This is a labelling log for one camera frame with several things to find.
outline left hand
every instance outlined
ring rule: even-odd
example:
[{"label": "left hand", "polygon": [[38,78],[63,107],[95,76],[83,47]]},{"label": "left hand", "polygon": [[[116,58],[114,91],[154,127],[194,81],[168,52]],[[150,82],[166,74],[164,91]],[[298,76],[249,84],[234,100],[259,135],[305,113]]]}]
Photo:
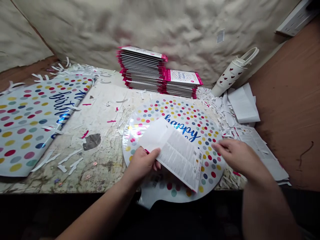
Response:
[{"label": "left hand", "polygon": [[160,153],[160,148],[156,148],[151,153],[147,154],[146,150],[139,147],[134,153],[132,160],[125,171],[123,178],[131,183],[140,184],[143,178],[153,170],[161,169],[161,164],[156,161],[156,157]]}]

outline polka dot balloon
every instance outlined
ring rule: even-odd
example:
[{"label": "polka dot balloon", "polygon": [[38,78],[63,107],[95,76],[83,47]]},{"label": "polka dot balloon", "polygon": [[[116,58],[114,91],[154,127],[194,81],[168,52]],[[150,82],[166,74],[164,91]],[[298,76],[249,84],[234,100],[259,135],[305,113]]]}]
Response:
[{"label": "polka dot balloon", "polygon": [[140,146],[139,138],[158,118],[166,119],[177,131],[195,144],[203,154],[198,193],[191,191],[166,168],[153,172],[142,184],[141,203],[150,208],[159,199],[169,202],[190,202],[209,193],[220,181],[225,161],[211,144],[222,139],[215,123],[191,101],[166,97],[140,106],[131,115],[122,139],[127,165]]},{"label": "polka dot balloon", "polygon": [[0,175],[25,177],[55,138],[43,126],[64,125],[93,83],[92,76],[58,76],[3,96],[0,104]]}]

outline white cup with hearts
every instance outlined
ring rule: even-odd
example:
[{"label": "white cup with hearts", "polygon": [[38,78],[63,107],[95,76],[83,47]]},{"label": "white cup with hearts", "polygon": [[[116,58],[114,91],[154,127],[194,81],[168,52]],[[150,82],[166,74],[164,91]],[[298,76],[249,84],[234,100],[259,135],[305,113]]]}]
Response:
[{"label": "white cup with hearts", "polygon": [[258,52],[258,48],[252,48],[241,58],[234,59],[217,80],[211,93],[215,97],[220,97],[239,77],[241,77],[243,72],[248,69],[246,67],[250,65],[250,61],[258,54]]}]

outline white paper stack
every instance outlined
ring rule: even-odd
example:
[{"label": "white paper stack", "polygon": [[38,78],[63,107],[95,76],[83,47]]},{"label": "white paper stack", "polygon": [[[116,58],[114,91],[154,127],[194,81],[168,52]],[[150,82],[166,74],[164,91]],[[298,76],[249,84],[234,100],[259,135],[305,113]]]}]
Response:
[{"label": "white paper stack", "polygon": [[288,173],[280,165],[258,132],[253,127],[236,126],[237,134],[241,141],[248,144],[260,157],[260,160],[269,170],[274,180],[282,181],[289,177]]},{"label": "white paper stack", "polygon": [[167,69],[165,93],[169,95],[197,98],[196,91],[202,81],[198,73]]},{"label": "white paper stack", "polygon": [[239,123],[260,122],[255,98],[252,95],[249,83],[233,92],[228,91],[228,100]]},{"label": "white paper stack", "polygon": [[120,47],[118,62],[120,73],[129,88],[163,92],[167,56],[136,47]]}]

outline electrical outlet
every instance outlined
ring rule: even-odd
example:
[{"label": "electrical outlet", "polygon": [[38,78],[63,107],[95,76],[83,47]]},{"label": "electrical outlet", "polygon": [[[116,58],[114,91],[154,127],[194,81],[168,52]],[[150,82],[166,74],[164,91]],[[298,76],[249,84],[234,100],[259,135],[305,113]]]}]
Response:
[{"label": "electrical outlet", "polygon": [[307,25],[319,12],[319,9],[307,10],[312,0],[302,0],[293,9],[276,32],[294,37],[305,25]]}]

